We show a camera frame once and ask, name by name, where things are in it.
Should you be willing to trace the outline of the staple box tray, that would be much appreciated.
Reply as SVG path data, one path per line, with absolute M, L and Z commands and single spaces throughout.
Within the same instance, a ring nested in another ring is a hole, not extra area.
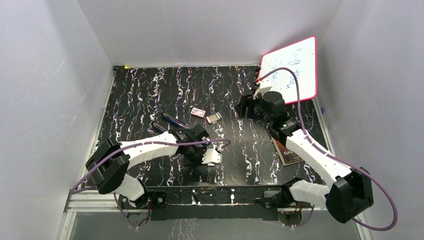
M 221 120 L 222 115 L 219 112 L 216 112 L 216 113 L 213 113 L 213 114 L 207 116 L 205 119 L 208 122 L 208 124 L 213 124 L 213 123 Z

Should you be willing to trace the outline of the red white staple box sleeve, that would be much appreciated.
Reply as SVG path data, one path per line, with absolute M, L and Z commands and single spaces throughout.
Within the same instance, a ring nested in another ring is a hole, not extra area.
M 206 111 L 197 107 L 193 107 L 190 111 L 190 114 L 199 118 L 204 118 L 206 115 Z

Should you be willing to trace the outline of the blue stapler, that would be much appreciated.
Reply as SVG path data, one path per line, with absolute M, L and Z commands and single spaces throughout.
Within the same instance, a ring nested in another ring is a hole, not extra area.
M 168 132 L 169 129 L 165 128 L 164 126 L 160 125 L 158 122 L 156 121 L 152 121 L 150 126 L 157 132 L 159 132 L 160 134 Z
M 166 120 L 168 123 L 172 124 L 173 126 L 179 127 L 179 128 L 185 128 L 185 129 L 190 129 L 191 127 L 182 122 L 181 120 L 171 116 L 170 114 L 166 113 L 166 112 L 162 112 L 161 116 L 164 120 Z

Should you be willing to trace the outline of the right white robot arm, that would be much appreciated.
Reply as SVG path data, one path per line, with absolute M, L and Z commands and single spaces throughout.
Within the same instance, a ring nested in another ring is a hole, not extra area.
M 241 97 L 235 107 L 240 118 L 262 120 L 272 138 L 298 155 L 319 174 L 324 184 L 295 177 L 281 186 L 281 192 L 270 197 L 272 204 L 295 207 L 307 202 L 329 211 L 340 223 L 346 223 L 374 204 L 371 179 L 364 168 L 354 169 L 339 163 L 325 152 L 301 123 L 286 113 L 285 101 L 276 91 L 254 98 Z

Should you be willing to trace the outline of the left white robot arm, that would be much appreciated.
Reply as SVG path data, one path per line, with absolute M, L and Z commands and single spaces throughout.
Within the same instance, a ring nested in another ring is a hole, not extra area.
M 117 142 L 108 139 L 89 158 L 86 168 L 99 194 L 126 197 L 137 208 L 149 203 L 149 191 L 142 180 L 127 171 L 141 163 L 164 156 L 182 155 L 190 166 L 214 165 L 222 155 L 208 142 L 209 134 L 198 124 L 193 128 L 175 127 L 159 135 Z

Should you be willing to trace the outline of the dark brown book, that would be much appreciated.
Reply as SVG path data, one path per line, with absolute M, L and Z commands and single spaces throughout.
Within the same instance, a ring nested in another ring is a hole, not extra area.
M 275 149 L 277 150 L 278 156 L 283 166 L 297 164 L 304 161 L 299 155 L 283 146 L 279 141 L 275 140 L 274 138 L 271 138 L 271 140 Z

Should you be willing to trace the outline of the pink framed whiteboard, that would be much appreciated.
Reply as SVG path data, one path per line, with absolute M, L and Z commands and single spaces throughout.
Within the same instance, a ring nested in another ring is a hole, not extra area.
M 318 94 L 317 38 L 310 36 L 262 56 L 258 78 L 272 83 L 286 104 Z

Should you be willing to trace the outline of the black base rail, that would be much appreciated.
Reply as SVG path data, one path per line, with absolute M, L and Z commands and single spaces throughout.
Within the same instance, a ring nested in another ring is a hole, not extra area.
M 293 213 L 299 221 L 300 211 L 309 203 L 287 203 L 280 185 L 236 186 L 150 186 L 140 203 L 118 197 L 119 206 L 132 219 L 145 213 L 152 221 L 175 219 L 262 219 L 277 221 Z

